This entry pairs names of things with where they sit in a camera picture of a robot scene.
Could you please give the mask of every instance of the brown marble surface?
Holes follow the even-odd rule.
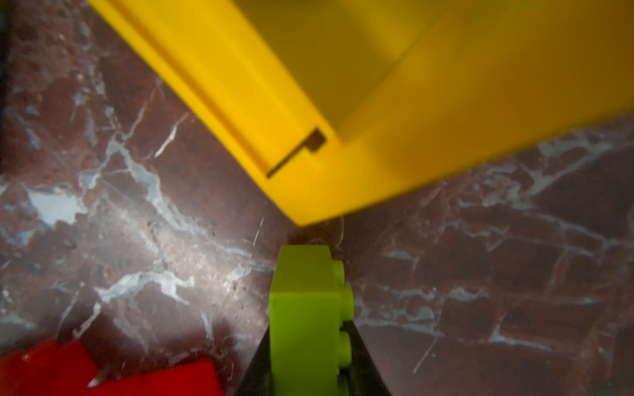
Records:
[[[87,3],[16,2],[10,30],[0,355],[208,357],[231,394],[279,247],[327,243],[394,395],[633,391],[634,117],[297,229]]]

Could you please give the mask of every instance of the lego stud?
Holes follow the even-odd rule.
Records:
[[[335,279],[337,280],[337,284],[342,285],[346,280],[346,275],[344,274],[344,262],[343,261],[333,261],[332,269],[335,271]]]
[[[353,361],[353,348],[350,345],[350,336],[345,331],[339,331],[337,360],[340,369],[345,369],[347,366],[350,366],[350,363]]]
[[[353,290],[346,284],[339,286],[339,313],[342,323],[354,319]]]

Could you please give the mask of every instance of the red toy piece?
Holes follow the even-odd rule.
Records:
[[[99,373],[79,340],[54,340],[0,361],[2,396],[224,396],[211,361],[200,361],[126,380],[88,384]]]

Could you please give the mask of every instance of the lime green lego brick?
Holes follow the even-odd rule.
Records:
[[[341,395],[339,368],[350,365],[352,289],[327,246],[284,246],[269,296],[275,396]]]
[[[344,375],[340,375],[337,378],[337,393],[338,396],[349,396],[348,379]]]

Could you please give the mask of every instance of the yellow plastic piece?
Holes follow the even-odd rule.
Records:
[[[299,225],[634,105],[632,0],[90,2]]]

